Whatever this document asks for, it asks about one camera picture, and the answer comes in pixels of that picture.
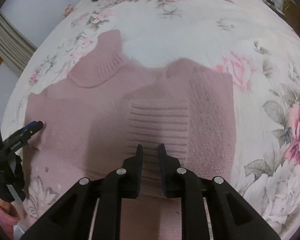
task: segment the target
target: pink sleeve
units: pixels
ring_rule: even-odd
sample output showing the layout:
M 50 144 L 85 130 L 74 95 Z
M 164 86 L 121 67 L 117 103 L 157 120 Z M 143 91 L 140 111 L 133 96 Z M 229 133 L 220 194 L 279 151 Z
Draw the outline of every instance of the pink sleeve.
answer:
M 0 226 L 10 239 L 13 239 L 13 226 L 20 221 L 20 217 L 14 206 L 11 207 L 10 214 L 4 212 L 0 207 Z

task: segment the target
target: knit fabric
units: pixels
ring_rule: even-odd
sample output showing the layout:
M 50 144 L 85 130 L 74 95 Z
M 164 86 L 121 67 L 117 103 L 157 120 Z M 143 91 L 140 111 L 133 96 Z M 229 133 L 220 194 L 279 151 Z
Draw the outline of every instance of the knit fabric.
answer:
M 0 207 L 0 226 L 10 239 L 13 239 L 13 226 L 20 221 L 20 217 L 14 208 L 11 206 L 10 213 L 5 213 Z
M 161 191 L 161 143 L 200 177 L 230 177 L 236 139 L 231 75 L 188 59 L 162 69 L 138 66 L 122 54 L 117 30 L 101 34 L 67 79 L 30 94 L 25 122 L 33 120 L 44 129 L 24 149 L 31 223 L 81 177 L 98 179 L 121 167 L 139 143 L 141 196 L 123 200 L 121 239 L 181 239 L 180 201 L 164 199 Z M 49 195 L 46 205 L 32 200 L 44 195 L 37 188 Z

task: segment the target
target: metal screw head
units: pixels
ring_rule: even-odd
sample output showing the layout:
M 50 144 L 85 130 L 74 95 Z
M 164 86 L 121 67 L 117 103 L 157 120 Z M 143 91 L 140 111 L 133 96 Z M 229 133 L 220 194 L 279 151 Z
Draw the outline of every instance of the metal screw head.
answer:
M 187 172 L 187 170 L 185 168 L 182 168 L 182 167 L 177 168 L 177 173 L 179 173 L 179 174 L 185 174 L 186 172 Z
M 127 172 L 127 170 L 124 169 L 124 168 L 117 169 L 117 174 L 118 174 L 118 175 L 126 174 L 126 172 Z
M 89 183 L 89 179 L 88 178 L 82 178 L 79 180 L 80 185 L 87 185 Z
M 222 184 L 225 180 L 222 177 L 215 177 L 214 182 L 217 184 Z

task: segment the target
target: floral bedspread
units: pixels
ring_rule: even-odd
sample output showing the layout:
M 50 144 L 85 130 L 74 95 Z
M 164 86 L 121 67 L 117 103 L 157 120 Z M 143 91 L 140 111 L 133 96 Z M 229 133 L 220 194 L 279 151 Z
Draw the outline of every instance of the floral bedspread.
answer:
M 82 0 L 31 58 L 5 111 L 2 136 L 24 125 L 30 92 L 65 78 L 111 29 L 121 31 L 124 53 L 146 67 L 187 57 L 232 75 L 231 184 L 289 239 L 300 225 L 300 38 L 261 0 Z M 33 199 L 53 204 L 58 187 L 35 180 Z M 39 192 L 43 184 L 47 190 Z

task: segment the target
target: black clamp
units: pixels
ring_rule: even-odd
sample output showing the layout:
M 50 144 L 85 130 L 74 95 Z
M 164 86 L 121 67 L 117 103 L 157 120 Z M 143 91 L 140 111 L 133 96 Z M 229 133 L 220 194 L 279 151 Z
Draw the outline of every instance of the black clamp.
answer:
M 24 201 L 26 195 L 22 188 L 19 188 L 15 177 L 16 151 L 28 143 L 28 140 L 43 128 L 43 123 L 31 122 L 26 127 L 16 131 L 7 139 L 2 141 L 0 131 L 0 172 L 4 172 L 4 182 L 11 195 L 17 202 Z
M 142 155 L 142 146 L 138 145 L 136 155 L 104 179 L 80 179 L 21 240 L 86 240 L 90 232 L 92 240 L 119 240 L 121 201 L 139 196 Z M 203 198 L 207 200 L 214 240 L 280 240 L 222 177 L 197 177 L 182 168 L 177 158 L 168 156 L 164 144 L 159 147 L 159 162 L 165 195 L 181 198 L 182 240 L 210 240 Z

